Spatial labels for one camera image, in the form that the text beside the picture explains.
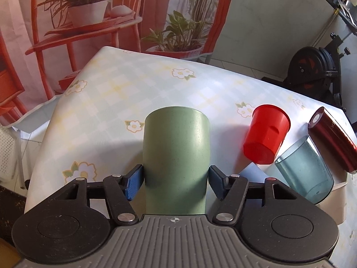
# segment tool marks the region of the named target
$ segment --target white flower print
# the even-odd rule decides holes
[[[72,85],[70,85],[70,87],[66,90],[65,92],[65,96],[68,96],[70,94],[72,94],[73,92],[81,92],[82,89],[84,89],[87,85],[87,82],[84,80],[78,80],[75,83],[73,83]]]
[[[81,162],[78,164],[76,161],[73,162],[70,170],[65,170],[62,173],[65,176],[66,183],[77,177],[85,177],[89,182],[93,182],[97,176],[97,170],[93,163]]]
[[[172,76],[178,77],[179,79],[189,80],[191,77],[196,77],[195,73],[190,69],[173,69],[171,71]]]
[[[243,118],[251,117],[253,115],[254,107],[252,107],[251,104],[241,102],[240,104],[236,104],[236,106],[238,108],[237,113]]]
[[[293,99],[292,101],[294,102],[295,106],[300,107],[301,109],[305,108],[305,106],[303,105],[303,103],[300,100]]]
[[[144,123],[137,120],[125,121],[126,129],[131,133],[136,133],[142,130]]]

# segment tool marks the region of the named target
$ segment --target green cup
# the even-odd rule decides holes
[[[195,109],[166,107],[145,120],[146,213],[204,214],[210,164],[210,123]]]

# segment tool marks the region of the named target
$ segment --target red cup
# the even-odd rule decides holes
[[[290,125],[288,115],[277,106],[258,106],[243,144],[244,155],[256,164],[272,164]]]

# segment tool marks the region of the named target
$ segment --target white basket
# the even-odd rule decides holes
[[[0,125],[0,181],[12,180],[17,164],[22,171],[20,138],[14,129]]]

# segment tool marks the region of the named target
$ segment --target white flower pot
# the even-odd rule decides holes
[[[68,14],[74,27],[97,24],[103,21],[108,1],[68,8]]]

